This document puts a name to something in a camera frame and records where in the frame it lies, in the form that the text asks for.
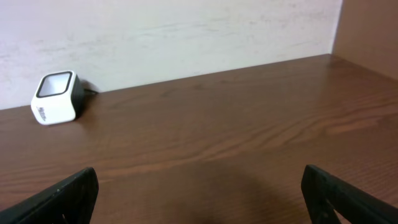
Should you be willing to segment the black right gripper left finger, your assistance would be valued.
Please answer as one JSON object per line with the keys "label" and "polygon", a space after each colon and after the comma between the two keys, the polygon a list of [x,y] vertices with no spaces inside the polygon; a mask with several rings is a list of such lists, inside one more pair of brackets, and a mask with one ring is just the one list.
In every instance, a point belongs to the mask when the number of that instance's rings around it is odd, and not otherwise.
{"label": "black right gripper left finger", "polygon": [[96,172],[87,167],[1,211],[1,223],[87,224],[98,192]]}

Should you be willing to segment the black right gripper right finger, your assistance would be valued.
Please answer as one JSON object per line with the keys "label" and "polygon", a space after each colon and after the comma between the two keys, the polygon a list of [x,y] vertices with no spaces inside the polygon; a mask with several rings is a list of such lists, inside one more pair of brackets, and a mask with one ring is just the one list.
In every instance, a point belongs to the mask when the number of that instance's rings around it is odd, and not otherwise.
{"label": "black right gripper right finger", "polygon": [[397,223],[397,208],[314,165],[305,166],[301,190],[312,223]]}

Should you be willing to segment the white barcode scanner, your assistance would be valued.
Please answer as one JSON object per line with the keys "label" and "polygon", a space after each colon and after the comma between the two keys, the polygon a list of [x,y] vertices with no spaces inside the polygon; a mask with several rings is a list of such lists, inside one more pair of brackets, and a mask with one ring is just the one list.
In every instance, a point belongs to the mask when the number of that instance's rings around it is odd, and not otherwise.
{"label": "white barcode scanner", "polygon": [[75,120],[83,111],[85,91],[78,75],[71,70],[42,77],[30,107],[41,125]]}

